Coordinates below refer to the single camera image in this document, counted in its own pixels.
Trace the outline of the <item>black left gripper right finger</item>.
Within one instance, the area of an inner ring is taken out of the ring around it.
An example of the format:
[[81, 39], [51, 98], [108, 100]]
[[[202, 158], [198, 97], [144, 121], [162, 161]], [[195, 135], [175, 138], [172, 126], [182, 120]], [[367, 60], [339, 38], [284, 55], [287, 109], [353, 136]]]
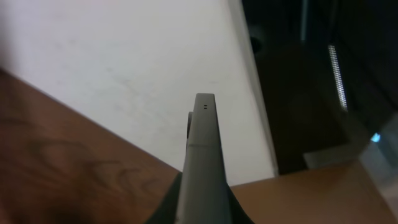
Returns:
[[226, 189], [228, 193], [228, 203], [231, 211], [232, 224], [254, 224], [243, 210], [229, 185], [226, 185]]

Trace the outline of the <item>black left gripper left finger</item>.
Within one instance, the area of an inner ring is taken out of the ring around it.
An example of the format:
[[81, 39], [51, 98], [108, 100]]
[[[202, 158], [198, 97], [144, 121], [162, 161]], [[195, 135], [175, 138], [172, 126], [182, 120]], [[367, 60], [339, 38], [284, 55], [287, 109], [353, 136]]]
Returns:
[[160, 205], [145, 224], [175, 224], [182, 173], [179, 172], [163, 197]]

